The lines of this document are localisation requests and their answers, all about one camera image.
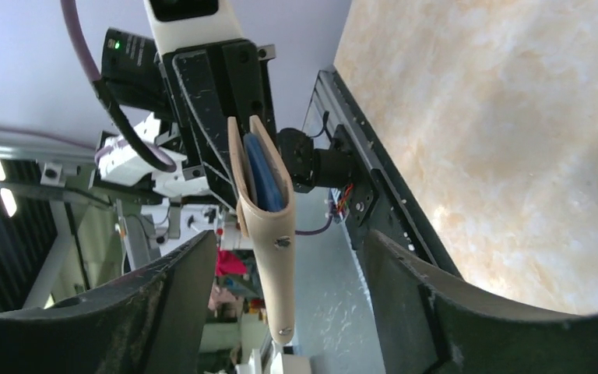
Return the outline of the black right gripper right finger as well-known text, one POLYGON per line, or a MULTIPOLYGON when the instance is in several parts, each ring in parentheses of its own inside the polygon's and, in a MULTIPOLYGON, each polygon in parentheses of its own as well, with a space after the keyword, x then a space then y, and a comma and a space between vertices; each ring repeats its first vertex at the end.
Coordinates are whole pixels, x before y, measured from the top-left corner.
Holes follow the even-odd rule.
POLYGON ((378 231, 363 268, 388 373, 598 373, 598 314, 491 294, 378 231))

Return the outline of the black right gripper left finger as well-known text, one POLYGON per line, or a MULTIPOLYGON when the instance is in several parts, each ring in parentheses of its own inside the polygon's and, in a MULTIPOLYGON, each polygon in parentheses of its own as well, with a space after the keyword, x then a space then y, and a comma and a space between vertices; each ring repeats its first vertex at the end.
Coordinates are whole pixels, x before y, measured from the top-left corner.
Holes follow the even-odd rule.
POLYGON ((0 313, 0 373, 194 373, 216 265, 204 231, 47 309, 0 313))

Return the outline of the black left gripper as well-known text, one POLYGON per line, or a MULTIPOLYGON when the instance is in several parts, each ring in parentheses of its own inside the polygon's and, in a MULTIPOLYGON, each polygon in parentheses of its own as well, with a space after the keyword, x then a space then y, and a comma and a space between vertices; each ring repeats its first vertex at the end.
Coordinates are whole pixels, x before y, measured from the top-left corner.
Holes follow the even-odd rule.
POLYGON ((230 208, 237 203, 227 137, 227 120, 249 131, 258 115, 271 137, 276 121, 268 63, 273 44, 258 46, 247 39, 182 48, 162 55, 160 72, 189 154, 205 169, 210 192, 230 208))

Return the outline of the blue credit card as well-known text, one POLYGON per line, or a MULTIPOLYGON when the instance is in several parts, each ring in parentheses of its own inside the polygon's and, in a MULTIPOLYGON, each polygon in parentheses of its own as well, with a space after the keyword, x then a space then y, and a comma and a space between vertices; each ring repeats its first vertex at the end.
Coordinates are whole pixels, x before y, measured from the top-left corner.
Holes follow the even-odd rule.
POLYGON ((285 202, 280 188, 273 177, 272 169, 266 160, 260 139, 249 133, 244 136, 244 150, 251 166, 257 206, 267 212, 280 212, 285 202))

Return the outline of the beige leather card holder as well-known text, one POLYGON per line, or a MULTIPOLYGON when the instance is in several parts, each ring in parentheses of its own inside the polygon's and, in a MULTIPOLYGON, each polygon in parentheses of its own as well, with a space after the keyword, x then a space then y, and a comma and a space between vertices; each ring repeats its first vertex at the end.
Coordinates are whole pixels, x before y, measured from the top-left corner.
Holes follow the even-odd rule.
POLYGON ((249 117, 251 134, 261 148, 261 156, 270 168, 271 181, 280 192, 281 209, 273 212, 262 207, 262 184, 253 178, 252 152, 244 148, 237 119, 227 119, 227 139, 232 178, 237 189, 237 221, 243 236, 252 241, 268 326, 272 339, 285 345, 291 342, 295 327, 295 228, 296 206, 289 172, 261 119, 249 117))

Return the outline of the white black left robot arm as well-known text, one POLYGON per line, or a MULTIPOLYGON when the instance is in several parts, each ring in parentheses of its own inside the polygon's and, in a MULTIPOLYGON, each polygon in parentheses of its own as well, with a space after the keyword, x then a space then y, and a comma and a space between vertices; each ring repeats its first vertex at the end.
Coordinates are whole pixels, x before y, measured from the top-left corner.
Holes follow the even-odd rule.
POLYGON ((95 153, 100 179, 129 189, 147 180, 152 193, 181 199, 202 178, 245 238, 263 216, 289 210, 296 192, 349 193, 356 164, 340 134, 320 149, 276 127, 272 56, 244 38, 161 54, 151 38, 110 28, 94 88, 120 135, 95 153))

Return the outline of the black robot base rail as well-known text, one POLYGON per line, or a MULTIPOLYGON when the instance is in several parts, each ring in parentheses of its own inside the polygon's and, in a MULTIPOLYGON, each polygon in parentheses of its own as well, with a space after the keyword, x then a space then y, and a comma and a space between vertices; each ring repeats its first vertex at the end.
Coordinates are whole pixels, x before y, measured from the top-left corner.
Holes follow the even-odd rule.
POLYGON ((386 372, 454 373, 433 293, 406 265, 417 257, 455 277, 461 273, 335 68, 318 72, 310 107, 327 121, 329 148, 352 160, 345 230, 368 291, 386 372))

